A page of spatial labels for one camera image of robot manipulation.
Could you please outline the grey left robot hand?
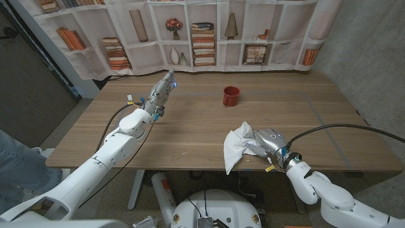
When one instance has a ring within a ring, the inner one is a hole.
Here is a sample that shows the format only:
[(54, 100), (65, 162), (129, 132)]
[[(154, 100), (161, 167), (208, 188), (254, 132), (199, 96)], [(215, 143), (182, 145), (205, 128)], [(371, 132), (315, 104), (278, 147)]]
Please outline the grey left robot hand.
[(153, 86), (147, 101), (144, 103), (144, 110), (151, 114), (154, 120), (157, 120), (164, 115), (164, 105), (168, 101), (171, 91), (177, 86), (174, 72), (174, 70), (170, 70), (156, 85)]

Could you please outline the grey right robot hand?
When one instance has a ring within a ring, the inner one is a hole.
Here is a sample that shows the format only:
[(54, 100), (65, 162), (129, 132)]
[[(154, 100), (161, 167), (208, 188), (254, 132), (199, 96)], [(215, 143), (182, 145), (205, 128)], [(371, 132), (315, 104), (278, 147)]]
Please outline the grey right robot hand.
[(302, 156), (287, 148), (285, 138), (277, 130), (254, 130), (248, 132), (244, 139), (253, 139), (256, 146), (251, 143), (247, 143), (246, 146), (260, 157), (274, 156), (284, 170), (289, 170), (294, 165), (302, 162)]

